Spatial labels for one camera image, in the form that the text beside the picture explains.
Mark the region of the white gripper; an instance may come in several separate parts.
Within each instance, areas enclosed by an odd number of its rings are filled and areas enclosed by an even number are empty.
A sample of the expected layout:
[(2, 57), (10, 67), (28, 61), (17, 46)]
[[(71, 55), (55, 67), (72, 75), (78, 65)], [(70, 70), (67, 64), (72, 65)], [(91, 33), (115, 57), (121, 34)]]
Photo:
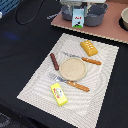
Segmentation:
[(62, 5), (81, 6), (83, 3), (104, 3), (106, 0), (60, 0)]

